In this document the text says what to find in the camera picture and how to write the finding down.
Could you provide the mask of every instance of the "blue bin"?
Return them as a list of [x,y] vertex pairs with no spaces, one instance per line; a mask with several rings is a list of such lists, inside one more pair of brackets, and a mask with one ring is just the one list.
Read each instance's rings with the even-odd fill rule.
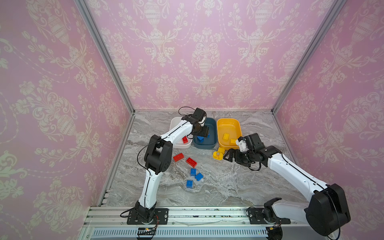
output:
[[216,120],[213,118],[207,118],[204,126],[209,128],[209,137],[205,137],[203,142],[200,142],[197,137],[193,138],[193,144],[200,149],[212,149],[217,143],[217,126]]

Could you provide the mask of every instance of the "blue block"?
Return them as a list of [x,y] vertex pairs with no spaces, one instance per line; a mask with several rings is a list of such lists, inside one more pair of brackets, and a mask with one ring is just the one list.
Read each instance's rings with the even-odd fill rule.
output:
[[196,176],[196,169],[191,168],[191,176],[192,177]]
[[187,180],[187,188],[193,188],[193,181]]
[[204,137],[200,137],[200,136],[198,136],[198,137],[197,137],[197,140],[198,140],[199,142],[203,142],[203,141],[204,141]]
[[200,181],[204,176],[201,174],[201,172],[199,174],[196,175],[196,180]]

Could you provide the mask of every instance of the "yellow bin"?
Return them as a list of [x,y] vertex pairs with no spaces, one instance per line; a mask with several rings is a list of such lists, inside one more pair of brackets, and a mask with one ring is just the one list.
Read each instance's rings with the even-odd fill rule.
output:
[[[224,140],[224,133],[229,134],[228,140]],[[220,147],[228,150],[230,148],[239,149],[236,143],[231,143],[231,139],[238,139],[242,136],[239,121],[234,118],[220,118],[217,120],[217,138]]]

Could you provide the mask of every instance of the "pink wall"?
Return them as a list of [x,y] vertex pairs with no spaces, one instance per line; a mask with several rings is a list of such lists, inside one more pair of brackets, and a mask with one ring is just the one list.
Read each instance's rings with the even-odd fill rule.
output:
[[135,109],[270,109],[333,0],[87,0]]
[[77,239],[129,114],[73,1],[2,1],[0,239]]
[[345,190],[344,239],[384,228],[384,1],[347,1],[278,119],[298,164]]

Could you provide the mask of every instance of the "gray marble surface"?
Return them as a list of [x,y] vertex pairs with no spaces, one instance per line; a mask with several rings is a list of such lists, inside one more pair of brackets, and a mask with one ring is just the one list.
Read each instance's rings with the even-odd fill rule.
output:
[[[136,162],[139,150],[148,144],[153,134],[161,135],[169,130],[177,112],[136,112],[126,148],[121,158],[107,206],[134,206],[139,199],[145,180],[145,169]],[[243,136],[258,133],[266,146],[274,145],[288,155],[283,140],[270,111],[208,111],[207,117],[235,118],[239,120]],[[158,206],[204,206],[204,205],[263,205],[266,201],[281,197],[285,200],[305,202],[304,197],[283,177],[262,166],[259,172],[225,160],[212,157],[212,150],[173,149],[172,156],[182,152],[184,159],[172,163],[160,181],[157,192]],[[143,155],[139,160],[144,165]],[[198,164],[197,173],[204,178],[199,182],[190,177],[191,167],[185,162],[188,157]],[[193,189],[186,188],[186,181],[193,180]]]

